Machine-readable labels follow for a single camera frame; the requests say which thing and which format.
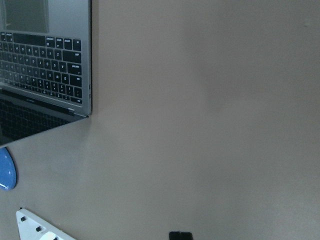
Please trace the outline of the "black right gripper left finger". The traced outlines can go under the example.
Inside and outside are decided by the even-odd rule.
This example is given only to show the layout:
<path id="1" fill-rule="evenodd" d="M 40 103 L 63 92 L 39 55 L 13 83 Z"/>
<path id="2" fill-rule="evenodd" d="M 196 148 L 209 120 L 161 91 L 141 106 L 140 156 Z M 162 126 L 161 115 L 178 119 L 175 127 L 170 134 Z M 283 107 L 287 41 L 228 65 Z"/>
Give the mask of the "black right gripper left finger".
<path id="1" fill-rule="evenodd" d="M 180 240 L 181 232 L 180 231 L 171 231 L 169 232 L 169 240 Z"/>

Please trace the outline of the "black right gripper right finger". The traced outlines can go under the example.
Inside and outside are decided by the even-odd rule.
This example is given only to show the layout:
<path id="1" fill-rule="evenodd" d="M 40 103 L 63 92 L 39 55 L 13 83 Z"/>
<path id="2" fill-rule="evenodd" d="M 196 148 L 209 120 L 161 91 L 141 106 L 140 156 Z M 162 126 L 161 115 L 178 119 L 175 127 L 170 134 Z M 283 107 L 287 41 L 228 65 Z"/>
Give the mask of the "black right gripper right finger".
<path id="1" fill-rule="evenodd" d="M 193 234 L 191 232 L 181 232 L 180 240 L 193 240 Z"/>

